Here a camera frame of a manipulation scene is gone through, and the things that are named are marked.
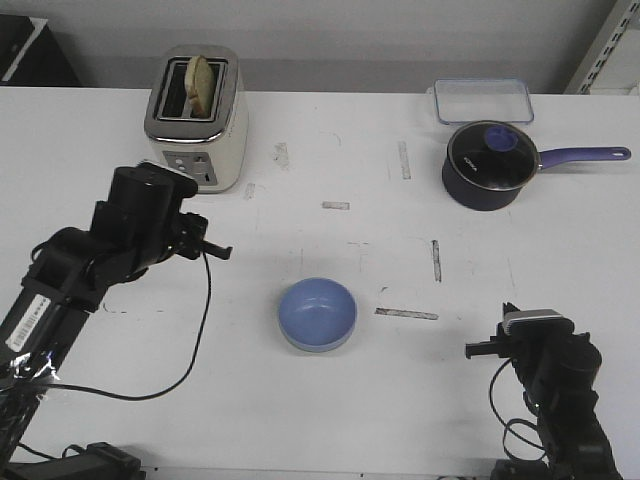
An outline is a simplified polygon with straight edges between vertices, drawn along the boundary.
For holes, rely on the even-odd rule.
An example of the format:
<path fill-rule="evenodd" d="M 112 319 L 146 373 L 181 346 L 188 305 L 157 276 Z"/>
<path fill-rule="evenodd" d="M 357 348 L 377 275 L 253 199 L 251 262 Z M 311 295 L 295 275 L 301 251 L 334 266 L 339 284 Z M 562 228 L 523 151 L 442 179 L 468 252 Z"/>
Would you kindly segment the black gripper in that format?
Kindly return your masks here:
<path fill-rule="evenodd" d="M 527 328 L 522 321 L 522 311 L 511 302 L 502 304 L 503 319 L 496 325 L 496 333 L 487 341 L 468 343 L 464 348 L 467 359 L 475 356 L 496 355 L 511 362 L 514 370 L 520 373 L 526 366 L 528 347 L 525 344 Z"/>
<path fill-rule="evenodd" d="M 208 220 L 195 213 L 179 213 L 172 225 L 172 236 L 168 244 L 168 254 L 178 255 L 188 260 L 211 255 L 220 260 L 229 260 L 233 248 L 222 247 L 205 239 Z"/>

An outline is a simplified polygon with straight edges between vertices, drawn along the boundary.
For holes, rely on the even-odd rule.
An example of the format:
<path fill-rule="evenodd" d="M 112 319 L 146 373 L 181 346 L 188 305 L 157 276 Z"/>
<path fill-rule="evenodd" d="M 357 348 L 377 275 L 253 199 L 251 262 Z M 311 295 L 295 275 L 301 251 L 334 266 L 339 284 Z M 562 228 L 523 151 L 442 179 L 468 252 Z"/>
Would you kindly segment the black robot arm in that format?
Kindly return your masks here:
<path fill-rule="evenodd" d="M 3 465 L 110 287 L 174 255 L 230 258 L 231 248 L 206 241 L 206 218 L 180 210 L 197 191 L 192 177 L 168 167 L 118 167 L 89 229 L 65 227 L 33 249 L 22 290 L 1 323 Z"/>
<path fill-rule="evenodd" d="M 488 341 L 465 346 L 465 356 L 496 355 L 512 365 L 523 399 L 536 418 L 539 460 L 509 453 L 492 479 L 619 479 L 612 448 L 594 408 L 594 380 L 602 364 L 590 334 L 576 334 L 572 320 L 552 309 L 502 306 L 503 319 Z"/>

